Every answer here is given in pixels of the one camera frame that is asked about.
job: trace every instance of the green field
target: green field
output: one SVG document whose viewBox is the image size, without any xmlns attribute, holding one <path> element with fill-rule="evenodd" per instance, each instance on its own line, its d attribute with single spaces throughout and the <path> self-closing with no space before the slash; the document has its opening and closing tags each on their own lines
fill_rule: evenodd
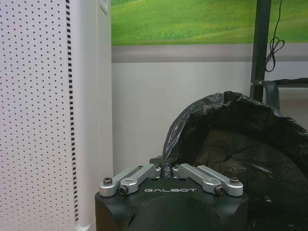
<svg viewBox="0 0 308 231">
<path fill-rule="evenodd" d="M 256 0 L 112 0 L 113 45 L 252 43 Z M 280 0 L 272 0 L 270 37 Z M 283 0 L 277 35 L 308 42 L 308 0 Z"/>
</svg>

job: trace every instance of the white wall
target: white wall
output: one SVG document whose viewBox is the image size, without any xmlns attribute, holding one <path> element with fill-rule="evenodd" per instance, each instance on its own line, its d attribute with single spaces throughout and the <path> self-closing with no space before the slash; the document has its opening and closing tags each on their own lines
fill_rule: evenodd
<svg viewBox="0 0 308 231">
<path fill-rule="evenodd" d="M 307 66 L 277 63 L 268 79 L 306 77 Z M 160 155 L 171 123 L 192 102 L 226 90 L 249 95 L 251 62 L 116 63 L 112 71 L 118 173 Z M 308 128 L 308 90 L 281 90 L 281 98 L 281 110 Z"/>
</svg>

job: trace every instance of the mesh trash bin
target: mesh trash bin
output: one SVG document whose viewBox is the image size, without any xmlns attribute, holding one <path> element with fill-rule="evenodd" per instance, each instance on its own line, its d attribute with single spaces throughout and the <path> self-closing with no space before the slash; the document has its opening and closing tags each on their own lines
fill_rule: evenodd
<svg viewBox="0 0 308 231">
<path fill-rule="evenodd" d="M 192 103 L 168 132 L 163 177 L 176 163 L 238 177 L 250 230 L 308 229 L 308 132 L 275 108 L 231 91 Z"/>
</svg>

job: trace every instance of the bolt head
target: bolt head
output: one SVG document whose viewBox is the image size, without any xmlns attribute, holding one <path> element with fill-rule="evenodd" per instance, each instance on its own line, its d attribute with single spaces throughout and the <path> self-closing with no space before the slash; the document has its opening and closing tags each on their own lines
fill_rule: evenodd
<svg viewBox="0 0 308 231">
<path fill-rule="evenodd" d="M 231 184 L 238 184 L 238 183 L 240 183 L 240 180 L 237 177 L 231 177 L 230 183 Z"/>
<path fill-rule="evenodd" d="M 103 180 L 104 185 L 111 185 L 112 184 L 112 178 L 111 177 L 106 177 Z"/>
<path fill-rule="evenodd" d="M 214 192 L 216 193 L 216 195 L 220 196 L 223 194 L 223 186 L 222 185 L 218 185 L 215 187 Z"/>
<path fill-rule="evenodd" d="M 119 194 L 121 196 L 126 196 L 126 194 L 128 193 L 128 188 L 125 185 L 122 185 L 119 187 Z"/>
</svg>

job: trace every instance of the black cable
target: black cable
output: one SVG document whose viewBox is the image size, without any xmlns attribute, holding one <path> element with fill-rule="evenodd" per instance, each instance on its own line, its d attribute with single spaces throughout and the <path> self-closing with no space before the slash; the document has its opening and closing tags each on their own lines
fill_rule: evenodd
<svg viewBox="0 0 308 231">
<path fill-rule="evenodd" d="M 276 36 L 276 31 L 277 31 L 277 27 L 278 27 L 278 24 L 280 22 L 280 16 L 281 16 L 281 5 L 282 5 L 282 0 L 280 1 L 280 5 L 279 5 L 279 17 L 278 17 L 277 24 L 275 26 L 274 35 L 273 35 L 273 38 L 271 39 L 271 41 L 269 43 L 270 52 L 269 52 L 269 54 L 268 54 L 268 56 L 266 57 L 266 60 L 265 60 L 265 71 L 267 71 L 267 72 L 272 72 L 275 69 L 275 66 L 276 66 L 275 53 L 277 51 L 281 50 L 284 47 L 284 44 L 285 44 L 283 39 L 280 39 Z M 267 64 L 271 59 L 273 60 L 273 67 L 272 67 L 271 70 L 268 70 Z"/>
</svg>

